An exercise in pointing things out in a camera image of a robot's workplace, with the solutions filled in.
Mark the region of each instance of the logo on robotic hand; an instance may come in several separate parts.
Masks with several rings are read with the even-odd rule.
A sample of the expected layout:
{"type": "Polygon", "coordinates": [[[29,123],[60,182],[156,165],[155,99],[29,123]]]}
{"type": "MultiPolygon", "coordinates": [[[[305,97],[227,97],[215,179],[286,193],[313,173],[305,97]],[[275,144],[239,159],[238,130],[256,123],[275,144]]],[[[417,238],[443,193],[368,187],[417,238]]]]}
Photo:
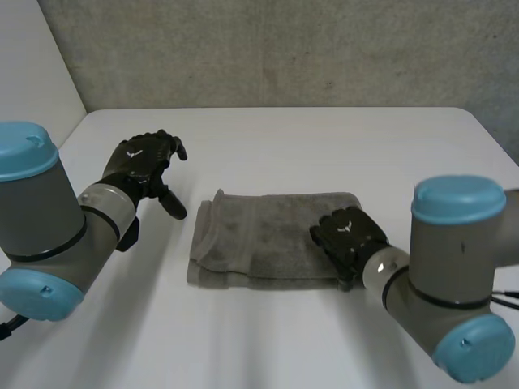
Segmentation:
{"type": "Polygon", "coordinates": [[[127,156],[129,156],[130,158],[133,158],[134,156],[138,156],[141,152],[143,152],[143,151],[138,150],[137,152],[127,152],[127,156]]]}

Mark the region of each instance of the black ring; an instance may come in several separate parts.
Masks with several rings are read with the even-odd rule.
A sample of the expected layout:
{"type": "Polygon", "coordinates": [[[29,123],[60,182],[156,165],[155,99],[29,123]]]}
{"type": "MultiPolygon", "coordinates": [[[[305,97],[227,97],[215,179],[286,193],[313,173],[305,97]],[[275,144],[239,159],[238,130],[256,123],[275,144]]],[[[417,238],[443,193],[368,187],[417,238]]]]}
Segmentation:
{"type": "Polygon", "coordinates": [[[74,235],[68,242],[63,243],[61,246],[55,247],[53,249],[43,251],[39,254],[32,254],[32,255],[16,255],[16,254],[9,254],[6,253],[6,256],[8,259],[10,259],[13,262],[36,262],[36,261],[42,261],[43,259],[47,259],[50,257],[54,257],[55,255],[61,254],[63,251],[67,251],[70,249],[73,245],[75,245],[77,242],[81,240],[81,238],[84,236],[84,234],[87,232],[87,218],[84,218],[83,227],[79,230],[79,232],[74,235]]]}
{"type": "Polygon", "coordinates": [[[449,308],[452,310],[476,310],[477,308],[487,306],[491,300],[491,296],[489,296],[483,300],[473,302],[445,301],[422,292],[420,289],[414,286],[413,283],[411,283],[411,280],[409,281],[409,287],[414,292],[414,294],[416,294],[422,300],[434,304],[435,306],[441,306],[442,308],[449,308]]]}
{"type": "Polygon", "coordinates": [[[115,224],[115,222],[109,218],[108,215],[106,215],[104,212],[99,211],[96,208],[89,207],[88,205],[82,205],[81,209],[86,212],[91,212],[94,215],[99,216],[102,220],[104,220],[110,227],[112,227],[112,230],[115,233],[115,237],[117,238],[117,242],[119,242],[119,239],[121,238],[121,233],[119,232],[119,227],[115,224]]]}
{"type": "Polygon", "coordinates": [[[388,310],[388,307],[386,306],[386,298],[388,297],[389,288],[391,288],[392,283],[402,274],[404,274],[406,271],[409,270],[409,266],[404,266],[395,271],[391,277],[389,278],[388,282],[386,282],[386,285],[384,286],[384,290],[382,291],[382,305],[386,310],[388,310]]]}

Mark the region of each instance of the gray wall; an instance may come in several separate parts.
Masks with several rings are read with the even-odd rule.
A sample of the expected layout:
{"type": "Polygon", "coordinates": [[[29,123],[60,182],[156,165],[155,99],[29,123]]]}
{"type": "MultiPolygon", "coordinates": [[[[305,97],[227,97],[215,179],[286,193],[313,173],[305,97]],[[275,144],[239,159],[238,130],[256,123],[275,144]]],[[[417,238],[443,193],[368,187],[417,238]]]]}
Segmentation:
{"type": "Polygon", "coordinates": [[[39,0],[86,107],[455,106],[519,161],[517,0],[39,0]]]}

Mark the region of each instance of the black cable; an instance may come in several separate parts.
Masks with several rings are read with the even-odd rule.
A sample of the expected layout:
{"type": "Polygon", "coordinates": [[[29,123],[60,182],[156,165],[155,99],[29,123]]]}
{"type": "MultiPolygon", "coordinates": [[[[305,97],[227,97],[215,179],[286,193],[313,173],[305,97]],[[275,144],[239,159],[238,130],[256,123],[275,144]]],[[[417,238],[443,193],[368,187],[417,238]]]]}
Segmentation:
{"type": "Polygon", "coordinates": [[[14,331],[16,328],[20,327],[21,325],[25,324],[29,318],[26,318],[25,316],[22,316],[21,314],[17,314],[14,318],[9,320],[7,322],[7,326],[11,331],[14,331]]]}
{"type": "Polygon", "coordinates": [[[499,294],[501,296],[512,297],[512,298],[519,298],[519,292],[516,292],[515,290],[513,290],[513,291],[505,290],[503,292],[501,292],[499,290],[495,290],[495,291],[492,292],[492,294],[499,294]]]}
{"type": "Polygon", "coordinates": [[[502,306],[506,306],[507,308],[512,308],[513,310],[519,310],[519,305],[514,304],[513,302],[501,300],[500,298],[493,297],[493,296],[491,297],[491,301],[494,302],[495,304],[500,304],[502,306]]]}
{"type": "Polygon", "coordinates": [[[17,314],[14,318],[9,320],[7,323],[0,324],[0,340],[4,340],[12,335],[12,332],[28,321],[28,318],[17,314]]]}

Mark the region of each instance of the white table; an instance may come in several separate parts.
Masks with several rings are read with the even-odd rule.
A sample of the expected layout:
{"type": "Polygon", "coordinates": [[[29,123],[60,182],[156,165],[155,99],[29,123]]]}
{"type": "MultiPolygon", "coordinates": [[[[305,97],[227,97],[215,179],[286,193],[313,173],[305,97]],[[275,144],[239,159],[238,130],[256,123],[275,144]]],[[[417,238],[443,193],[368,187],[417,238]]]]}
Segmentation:
{"type": "MultiPolygon", "coordinates": [[[[140,205],[138,244],[114,254],[69,319],[29,322],[0,344],[0,387],[463,387],[365,291],[212,291],[185,278],[196,209],[218,188],[351,191],[391,242],[408,249],[418,181],[476,173],[519,187],[519,168],[474,117],[447,108],[98,111],[61,149],[76,193],[99,178],[119,141],[160,128],[187,148],[189,160],[174,157],[165,182],[188,218],[171,219],[155,201],[140,205]]],[[[518,289],[519,268],[498,271],[496,287],[518,289]]],[[[519,335],[519,313],[494,309],[519,335]]],[[[1,321],[11,316],[0,310],[1,321]]],[[[475,387],[519,387],[519,352],[475,387]]]]}

